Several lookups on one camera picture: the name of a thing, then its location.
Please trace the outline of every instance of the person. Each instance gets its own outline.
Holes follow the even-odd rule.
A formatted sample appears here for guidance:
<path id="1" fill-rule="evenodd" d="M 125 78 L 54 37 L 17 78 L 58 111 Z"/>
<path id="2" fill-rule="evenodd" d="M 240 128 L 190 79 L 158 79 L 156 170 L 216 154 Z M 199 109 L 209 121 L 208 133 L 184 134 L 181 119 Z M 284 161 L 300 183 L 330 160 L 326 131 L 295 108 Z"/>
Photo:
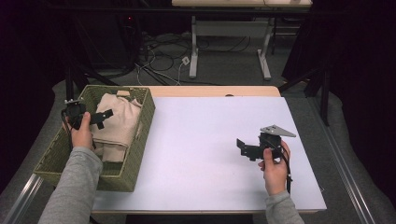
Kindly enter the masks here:
<path id="1" fill-rule="evenodd" d="M 71 130 L 73 150 L 55 191 L 49 198 L 38 223 L 89 223 L 96 187 L 103 164 L 93 153 L 91 115 L 85 112 L 79 130 Z M 282 141 L 285 155 L 290 157 L 289 147 Z M 290 195 L 286 191 L 286 163 L 275 162 L 270 149 L 263 152 L 259 163 L 269 194 L 266 199 L 266 216 L 269 223 L 304 223 Z"/>
<path id="2" fill-rule="evenodd" d="M 285 157 L 290 160 L 289 146 L 282 141 Z M 287 166 L 284 160 L 274 161 L 271 149 L 263 152 L 264 160 L 259 163 L 264 172 L 265 188 L 269 197 L 265 200 L 267 209 L 265 215 L 268 223 L 304 223 L 297 212 L 294 202 L 286 191 Z"/>
<path id="3" fill-rule="evenodd" d="M 38 223 L 89 223 L 103 169 L 92 151 L 90 121 L 90 113 L 85 112 L 79 130 L 71 130 L 73 150 Z"/>

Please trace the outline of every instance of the white tabletop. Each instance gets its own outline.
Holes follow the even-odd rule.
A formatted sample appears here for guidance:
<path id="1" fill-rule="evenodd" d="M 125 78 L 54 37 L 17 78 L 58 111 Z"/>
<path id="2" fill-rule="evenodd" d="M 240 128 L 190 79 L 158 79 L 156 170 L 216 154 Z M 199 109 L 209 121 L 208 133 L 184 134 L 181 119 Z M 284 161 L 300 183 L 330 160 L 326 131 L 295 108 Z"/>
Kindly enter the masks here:
<path id="1" fill-rule="evenodd" d="M 310 7 L 311 0 L 172 0 L 174 7 Z"/>
<path id="2" fill-rule="evenodd" d="M 154 97 L 156 110 L 134 192 L 97 191 L 94 213 L 251 213 L 265 210 L 257 163 L 236 138 L 259 144 L 277 125 L 291 150 L 291 198 L 301 211 L 326 209 L 303 144 L 282 97 Z"/>

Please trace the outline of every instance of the wicker basket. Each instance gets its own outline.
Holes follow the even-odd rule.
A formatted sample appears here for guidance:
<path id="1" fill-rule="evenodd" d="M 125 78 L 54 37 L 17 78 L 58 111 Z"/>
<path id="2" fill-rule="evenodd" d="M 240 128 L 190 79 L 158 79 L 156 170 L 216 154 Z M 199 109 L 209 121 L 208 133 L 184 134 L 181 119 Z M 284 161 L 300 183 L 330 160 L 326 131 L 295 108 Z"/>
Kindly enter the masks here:
<path id="1" fill-rule="evenodd" d="M 105 93 L 116 94 L 118 91 L 128 91 L 130 96 L 126 96 L 126 98 L 129 98 L 129 100 L 135 98 L 142 105 L 134 130 L 134 133 L 138 133 L 138 135 L 131 136 L 132 144 L 125 153 L 123 163 L 104 162 L 103 172 L 99 177 L 97 189 L 134 191 L 155 110 L 150 90 L 148 88 L 88 85 L 80 97 L 84 99 L 87 111 L 95 113 L 96 106 L 100 103 Z M 70 147 L 68 145 L 67 133 L 61 128 L 35 167 L 34 174 L 41 176 L 53 186 L 56 186 L 69 156 Z"/>

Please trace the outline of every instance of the desk leg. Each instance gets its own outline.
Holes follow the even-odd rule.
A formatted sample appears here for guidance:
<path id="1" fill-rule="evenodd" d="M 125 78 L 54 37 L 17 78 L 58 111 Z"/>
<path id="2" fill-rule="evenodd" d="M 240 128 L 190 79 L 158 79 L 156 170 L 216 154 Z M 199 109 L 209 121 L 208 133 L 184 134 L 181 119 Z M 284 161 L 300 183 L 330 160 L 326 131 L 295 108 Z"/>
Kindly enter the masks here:
<path id="1" fill-rule="evenodd" d="M 268 68 L 267 60 L 265 59 L 265 55 L 268 49 L 268 43 L 271 37 L 271 19 L 268 20 L 267 27 L 265 28 L 264 41 L 262 42 L 262 49 L 258 49 L 257 53 L 260 60 L 260 66 L 262 67 L 262 75 L 264 76 L 264 80 L 271 80 L 270 69 Z"/>
<path id="2" fill-rule="evenodd" d="M 192 35 L 192 50 L 191 50 L 191 63 L 190 63 L 190 78 L 196 78 L 197 64 L 198 64 L 198 48 L 197 48 L 196 21 L 194 16 L 191 19 L 191 35 Z"/>

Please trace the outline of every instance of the gray sweater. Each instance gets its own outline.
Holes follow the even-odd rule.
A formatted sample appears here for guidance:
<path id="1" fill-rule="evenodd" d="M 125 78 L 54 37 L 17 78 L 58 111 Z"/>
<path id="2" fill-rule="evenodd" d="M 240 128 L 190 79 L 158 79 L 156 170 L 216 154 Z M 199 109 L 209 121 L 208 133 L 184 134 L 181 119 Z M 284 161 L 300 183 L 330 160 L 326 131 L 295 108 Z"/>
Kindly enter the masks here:
<path id="1" fill-rule="evenodd" d="M 38 223 L 88 223 L 102 167 L 89 149 L 73 148 Z"/>
<path id="2" fill-rule="evenodd" d="M 88 223 L 102 168 L 102 162 L 92 151 L 75 147 L 39 223 Z M 269 223 L 304 223 L 286 191 L 268 197 L 265 202 Z"/>
<path id="3" fill-rule="evenodd" d="M 287 191 L 268 197 L 265 203 L 267 204 L 265 215 L 267 216 L 268 223 L 304 223 Z"/>

